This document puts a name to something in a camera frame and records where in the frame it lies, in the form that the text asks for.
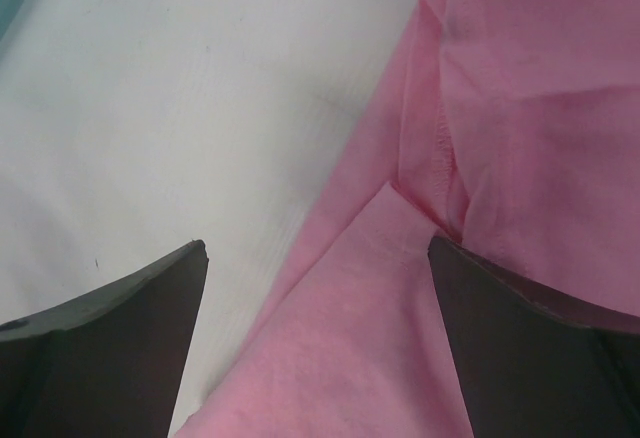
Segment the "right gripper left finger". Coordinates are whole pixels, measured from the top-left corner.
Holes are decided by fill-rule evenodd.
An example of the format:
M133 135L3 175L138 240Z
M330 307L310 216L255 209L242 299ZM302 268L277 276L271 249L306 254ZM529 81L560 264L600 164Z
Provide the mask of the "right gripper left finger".
M191 241L1 326L4 437L166 437L208 268Z

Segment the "pink t shirt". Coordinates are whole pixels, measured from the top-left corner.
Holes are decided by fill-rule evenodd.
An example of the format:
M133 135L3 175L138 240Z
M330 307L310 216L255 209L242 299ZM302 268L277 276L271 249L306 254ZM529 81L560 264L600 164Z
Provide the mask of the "pink t shirt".
M639 311L639 0L419 0L183 437L468 437L427 249Z

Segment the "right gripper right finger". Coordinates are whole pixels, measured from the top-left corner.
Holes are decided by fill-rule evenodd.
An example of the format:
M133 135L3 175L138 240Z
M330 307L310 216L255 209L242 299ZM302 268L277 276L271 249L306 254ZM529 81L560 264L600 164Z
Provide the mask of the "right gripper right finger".
M428 257L477 437L636 437L639 320L435 237Z

